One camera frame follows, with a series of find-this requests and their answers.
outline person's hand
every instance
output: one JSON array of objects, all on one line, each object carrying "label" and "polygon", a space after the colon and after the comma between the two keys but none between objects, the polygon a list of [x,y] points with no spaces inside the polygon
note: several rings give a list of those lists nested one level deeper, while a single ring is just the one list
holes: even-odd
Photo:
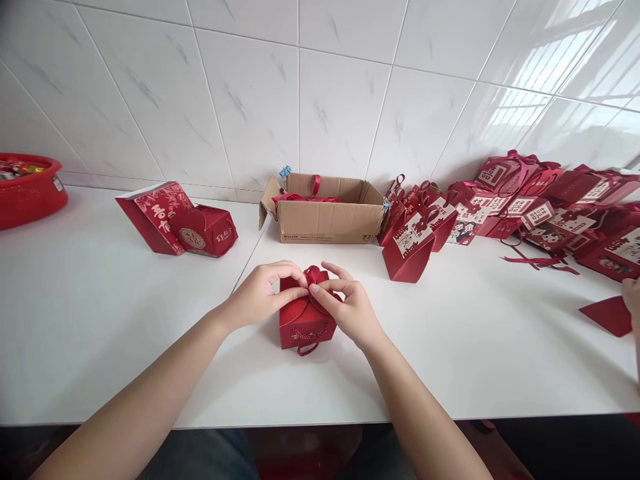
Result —
[{"label": "person's hand", "polygon": [[[336,274],[339,279],[327,280],[318,285],[311,284],[309,291],[335,319],[335,322],[351,340],[360,348],[376,345],[387,338],[378,318],[375,316],[365,288],[344,269],[328,262],[322,266]],[[345,301],[336,300],[327,290],[345,294]]]},{"label": "person's hand", "polygon": [[634,322],[640,322],[640,281],[622,280],[622,298]]},{"label": "person's hand", "polygon": [[[293,277],[300,286],[274,293],[273,283],[287,277]],[[304,297],[308,294],[307,287],[305,274],[292,261],[258,265],[237,290],[211,313],[219,314],[220,320],[231,332],[261,322],[290,301]]]}]

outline white tile wall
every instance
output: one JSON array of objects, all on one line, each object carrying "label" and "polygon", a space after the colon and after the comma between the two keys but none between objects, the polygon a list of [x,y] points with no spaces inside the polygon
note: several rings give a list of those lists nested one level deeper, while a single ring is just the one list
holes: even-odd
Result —
[{"label": "white tile wall", "polygon": [[254,203],[278,162],[446,187],[511,148],[640,154],[637,0],[0,5],[0,150],[72,185]]}]

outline open cardboard box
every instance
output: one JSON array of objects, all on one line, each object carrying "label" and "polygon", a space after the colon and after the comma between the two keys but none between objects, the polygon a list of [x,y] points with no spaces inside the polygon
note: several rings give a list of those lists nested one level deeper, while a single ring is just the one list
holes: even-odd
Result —
[{"label": "open cardboard box", "polygon": [[[313,194],[313,175],[290,173],[286,193],[304,198]],[[273,197],[281,195],[280,184],[271,177],[260,200],[262,229],[267,215],[280,223],[282,243],[371,243],[385,217],[384,196],[368,181],[324,177],[318,197],[336,197],[340,203],[280,201],[276,211]]]}]

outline blue binder clip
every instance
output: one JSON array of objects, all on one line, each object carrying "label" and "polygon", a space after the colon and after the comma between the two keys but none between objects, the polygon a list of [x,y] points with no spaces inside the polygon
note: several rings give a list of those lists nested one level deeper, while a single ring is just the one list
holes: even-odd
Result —
[{"label": "blue binder clip", "polygon": [[291,173],[291,167],[290,167],[290,166],[288,166],[288,165],[287,165],[287,166],[285,167],[285,166],[282,164],[282,162],[278,162],[276,165],[277,165],[277,167],[280,169],[280,176],[281,176],[282,178],[285,178],[288,174],[290,174],[290,173]]}]

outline white tabletop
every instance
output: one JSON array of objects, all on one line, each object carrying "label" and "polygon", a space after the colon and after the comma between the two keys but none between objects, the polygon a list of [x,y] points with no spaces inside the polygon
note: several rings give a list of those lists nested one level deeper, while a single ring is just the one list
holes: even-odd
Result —
[{"label": "white tabletop", "polygon": [[[328,260],[358,278],[456,419],[640,411],[631,337],[577,311],[619,292],[596,272],[510,264],[500,259],[510,248],[478,238],[434,254],[418,284],[396,283],[377,246],[283,245],[275,222],[260,239],[256,205],[216,201],[199,202],[230,210],[236,246],[222,259],[171,257],[149,250],[117,192],[69,192],[57,214],[0,232],[0,425],[86,420],[241,275],[280,259],[302,268]],[[386,419],[364,356],[342,332],[299,357],[280,349],[274,315],[226,340],[177,427]]]},{"label": "white tabletop", "polygon": [[236,244],[162,255],[122,192],[68,190],[56,214],[0,231],[0,425],[86,420],[229,296],[261,234],[257,205],[194,199],[231,212]]}]

